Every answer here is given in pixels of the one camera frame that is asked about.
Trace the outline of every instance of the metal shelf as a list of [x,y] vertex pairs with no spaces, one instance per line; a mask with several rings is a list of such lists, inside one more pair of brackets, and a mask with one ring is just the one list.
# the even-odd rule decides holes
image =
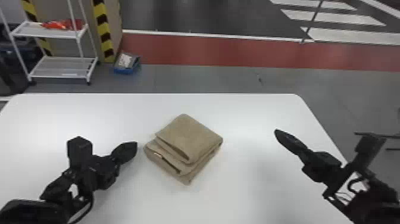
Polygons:
[[[73,30],[58,30],[58,29],[46,29],[41,26],[41,23],[29,21],[26,17],[25,21],[22,22],[17,28],[10,32],[7,27],[7,31],[10,34],[10,40],[15,49],[15,53],[21,62],[21,66],[26,74],[29,82],[34,83],[33,77],[41,78],[68,78],[68,79],[86,79],[88,85],[90,85],[90,78],[92,77],[93,70],[99,60],[96,46],[93,40],[92,32],[88,25],[88,18],[86,17],[82,0],[78,0],[79,8],[85,21],[85,25],[82,26],[81,30],[77,29],[75,15],[71,0],[66,0],[68,3],[68,9],[70,12],[70,18],[72,21]],[[5,21],[4,15],[0,8],[0,17]],[[94,58],[85,58],[82,50],[81,38],[88,33],[90,37],[90,43],[92,44],[93,51],[95,53]],[[49,57],[46,56],[46,52],[43,47],[39,44],[40,50],[44,55],[37,65],[28,71],[24,60],[21,56],[21,52],[16,44],[16,37],[32,37],[39,43],[39,38],[57,38],[57,39],[74,39],[78,45],[80,57]]]
[[44,56],[30,72],[30,77],[90,79],[98,58]]
[[36,38],[80,39],[88,30],[87,24],[82,27],[82,30],[77,30],[76,32],[75,30],[46,29],[41,24],[25,21],[15,28],[11,32],[11,35]]

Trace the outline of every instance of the white floor marking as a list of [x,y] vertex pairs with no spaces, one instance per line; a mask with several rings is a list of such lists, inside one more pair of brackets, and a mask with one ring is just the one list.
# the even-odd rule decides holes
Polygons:
[[400,33],[311,28],[308,35],[315,41],[400,45]]
[[[181,33],[181,32],[159,32],[147,30],[123,30],[123,33],[141,34],[141,35],[162,35],[162,36],[191,36],[198,38],[227,38],[227,39],[247,39],[258,41],[291,41],[300,42],[300,38],[276,38],[272,36],[241,36],[241,35],[220,35],[208,33]],[[311,39],[306,39],[306,42],[314,42]]]
[[[305,6],[305,7],[317,7],[319,1],[305,1],[305,0],[270,0],[275,4],[282,5],[296,5],[296,6]],[[324,1],[322,4],[322,8],[334,8],[339,10],[356,10],[350,5],[343,2],[332,2],[332,1]]]
[[[314,15],[314,12],[309,12],[309,11],[298,11],[298,10],[282,10],[282,11],[292,20],[310,21]],[[351,23],[351,24],[385,26],[384,23],[381,23],[378,20],[366,15],[318,13],[317,18],[315,18],[315,20],[321,22],[331,22],[331,23]]]
[[394,17],[400,18],[400,11],[396,10],[390,6],[387,6],[381,2],[375,1],[375,0],[360,0],[366,4],[372,5],[373,7],[380,9]]

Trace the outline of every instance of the red object on shelf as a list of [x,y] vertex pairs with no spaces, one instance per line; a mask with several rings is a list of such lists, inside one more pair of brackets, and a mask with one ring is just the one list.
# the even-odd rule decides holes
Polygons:
[[47,29],[58,29],[58,30],[66,30],[67,27],[63,25],[62,22],[58,21],[49,21],[46,23],[42,23],[42,27],[47,28]]
[[[67,27],[67,29],[74,30],[74,25],[72,24],[72,19],[64,20],[62,23]],[[76,23],[76,29],[82,30],[82,27],[83,27],[82,20],[77,19],[77,20],[75,20],[75,23]]]
[[[82,30],[83,22],[82,20],[75,20],[76,29]],[[61,20],[61,21],[49,21],[42,23],[42,27],[47,29],[58,29],[58,30],[74,30],[74,25],[72,23],[72,19]]]

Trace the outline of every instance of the folded cloth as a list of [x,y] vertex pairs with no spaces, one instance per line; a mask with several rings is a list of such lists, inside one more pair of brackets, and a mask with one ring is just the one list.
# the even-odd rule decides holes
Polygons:
[[181,114],[146,144],[147,157],[188,185],[217,153],[222,137]]
[[190,185],[190,183],[192,183],[193,178],[215,156],[215,154],[217,153],[217,151],[219,149],[220,149],[220,147],[217,147],[214,151],[207,154],[207,156],[203,160],[201,160],[199,163],[196,163],[196,166],[193,166],[193,169],[191,172],[186,173],[185,175],[182,175],[182,173],[180,172],[181,170],[179,170],[177,168],[177,166],[175,166],[175,164],[172,164],[171,162],[169,162],[161,154],[159,154],[153,150],[150,150],[148,148],[148,144],[145,146],[144,151],[145,151],[145,154],[147,155],[147,157],[151,161],[153,161],[155,164],[159,165],[161,168],[163,168],[166,172],[171,174],[173,177],[175,177],[181,183],[183,183],[185,185]]
[[223,141],[221,136],[187,114],[175,118],[155,136],[159,145],[186,164],[196,163]]

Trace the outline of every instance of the white table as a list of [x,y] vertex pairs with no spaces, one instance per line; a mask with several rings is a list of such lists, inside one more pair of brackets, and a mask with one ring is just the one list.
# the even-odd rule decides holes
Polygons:
[[[142,151],[181,113],[224,138],[191,186],[167,175]],[[323,199],[324,185],[306,177],[299,159],[275,140],[275,128],[345,161],[296,95],[19,95],[0,112],[0,204],[36,200],[68,167],[66,142],[80,135],[99,155],[126,141],[140,146],[116,183],[95,193],[84,224],[350,223]]]

